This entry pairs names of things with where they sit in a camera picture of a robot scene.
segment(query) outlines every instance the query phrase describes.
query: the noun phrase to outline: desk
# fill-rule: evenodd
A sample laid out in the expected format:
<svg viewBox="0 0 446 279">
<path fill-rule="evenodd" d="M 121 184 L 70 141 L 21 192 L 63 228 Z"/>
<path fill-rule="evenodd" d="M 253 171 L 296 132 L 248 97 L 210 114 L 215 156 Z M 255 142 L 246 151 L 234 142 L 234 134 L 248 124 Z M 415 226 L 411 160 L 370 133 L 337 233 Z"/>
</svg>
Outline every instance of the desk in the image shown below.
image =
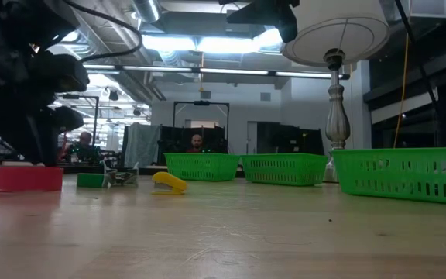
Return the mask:
<svg viewBox="0 0 446 279">
<path fill-rule="evenodd" d="M 0 195 L 0 278 L 445 278 L 446 205 L 190 182 Z"/>
</svg>

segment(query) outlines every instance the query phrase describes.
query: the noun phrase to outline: lamp shade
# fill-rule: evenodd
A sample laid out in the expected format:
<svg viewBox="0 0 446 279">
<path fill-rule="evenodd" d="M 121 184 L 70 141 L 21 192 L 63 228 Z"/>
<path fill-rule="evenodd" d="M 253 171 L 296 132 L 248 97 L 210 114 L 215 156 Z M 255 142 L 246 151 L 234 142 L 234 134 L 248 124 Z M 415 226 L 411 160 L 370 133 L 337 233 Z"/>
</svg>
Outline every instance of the lamp shade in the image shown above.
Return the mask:
<svg viewBox="0 0 446 279">
<path fill-rule="evenodd" d="M 283 55 L 299 64 L 321 67 L 333 49 L 345 53 L 344 64 L 365 59 L 389 39 L 379 0 L 307 0 L 293 9 L 297 38 Z"/>
</svg>

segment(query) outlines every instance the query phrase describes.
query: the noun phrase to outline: yellow stapler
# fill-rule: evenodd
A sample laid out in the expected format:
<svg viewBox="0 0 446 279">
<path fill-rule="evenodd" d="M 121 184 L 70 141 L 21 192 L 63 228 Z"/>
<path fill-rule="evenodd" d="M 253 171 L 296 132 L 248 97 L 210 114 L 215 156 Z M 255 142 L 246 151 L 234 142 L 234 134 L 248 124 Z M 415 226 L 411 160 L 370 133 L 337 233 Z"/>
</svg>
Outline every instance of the yellow stapler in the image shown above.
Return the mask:
<svg viewBox="0 0 446 279">
<path fill-rule="evenodd" d="M 167 172 L 159 172 L 153 175 L 154 188 L 164 191 L 154 191 L 153 195 L 183 195 L 187 190 L 187 182 L 168 174 Z"/>
</svg>

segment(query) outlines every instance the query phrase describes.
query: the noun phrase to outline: black cable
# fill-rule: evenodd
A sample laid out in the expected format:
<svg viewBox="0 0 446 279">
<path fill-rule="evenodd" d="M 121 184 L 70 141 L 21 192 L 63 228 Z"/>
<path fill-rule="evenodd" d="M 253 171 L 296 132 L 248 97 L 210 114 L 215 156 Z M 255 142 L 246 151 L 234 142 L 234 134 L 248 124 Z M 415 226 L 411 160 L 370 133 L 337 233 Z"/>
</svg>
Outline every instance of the black cable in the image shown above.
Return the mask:
<svg viewBox="0 0 446 279">
<path fill-rule="evenodd" d="M 69 6 L 75 8 L 75 9 L 81 11 L 81 12 L 85 12 L 85 13 L 91 14 L 93 16 L 100 17 L 102 19 L 107 19 L 110 22 L 113 22 L 115 24 L 120 25 L 121 27 L 125 27 L 126 29 L 134 32 L 134 34 L 136 34 L 137 37 L 139 38 L 139 43 L 137 44 L 136 47 L 132 48 L 131 50 L 119 51 L 119 52 L 116 52 L 116 53 L 104 53 L 104 54 L 92 55 L 92 56 L 89 56 L 89 57 L 82 58 L 81 59 L 82 63 L 88 62 L 88 61 L 91 61 L 91 60 L 97 60 L 97 59 L 103 59 L 103 58 L 109 58 L 109 57 L 125 56 L 125 55 L 129 55 L 129 54 L 135 53 L 136 51 L 138 51 L 138 50 L 140 50 L 142 48 L 142 34 L 135 27 L 130 26 L 128 23 L 125 23 L 125 22 L 123 22 L 123 21 L 121 21 L 119 19 L 116 19 L 116 18 L 112 17 L 112 16 L 106 15 L 106 14 L 104 14 L 102 12 L 97 12 L 97 11 L 95 11 L 93 9 L 88 9 L 88 8 L 85 8 L 84 6 L 81 6 L 81 5 L 78 5 L 76 3 L 73 3 L 71 0 L 63 0 L 63 1 L 65 3 L 67 3 Z"/>
<path fill-rule="evenodd" d="M 421 73 L 421 79 L 423 80 L 424 87 L 426 87 L 427 93 L 430 95 L 431 104 L 433 104 L 436 121 L 439 122 L 441 119 L 441 110 L 438 106 L 437 99 L 434 97 L 433 88 L 431 87 L 430 79 L 427 76 L 426 70 L 424 70 L 424 65 L 420 58 L 419 52 L 417 51 L 416 46 L 416 37 L 412 31 L 412 27 L 410 27 L 409 20 L 407 19 L 406 13 L 403 10 L 402 3 L 400 0 L 395 0 L 395 4 L 397 9 L 399 10 L 400 17 L 402 18 L 403 25 L 407 31 L 407 35 L 409 36 L 409 41 L 412 43 L 413 55 L 415 57 L 417 67 L 419 68 L 419 72 Z"/>
</svg>

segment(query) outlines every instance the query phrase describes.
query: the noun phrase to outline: red block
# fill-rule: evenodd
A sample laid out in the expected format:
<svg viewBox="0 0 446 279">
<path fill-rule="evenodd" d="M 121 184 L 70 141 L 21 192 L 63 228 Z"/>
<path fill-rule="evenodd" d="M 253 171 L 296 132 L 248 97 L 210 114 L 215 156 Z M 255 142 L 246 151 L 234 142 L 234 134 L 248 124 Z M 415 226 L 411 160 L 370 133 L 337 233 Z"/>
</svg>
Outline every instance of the red block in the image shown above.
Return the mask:
<svg viewBox="0 0 446 279">
<path fill-rule="evenodd" d="M 59 167 L 0 167 L 0 192 L 61 191 Z"/>
</svg>

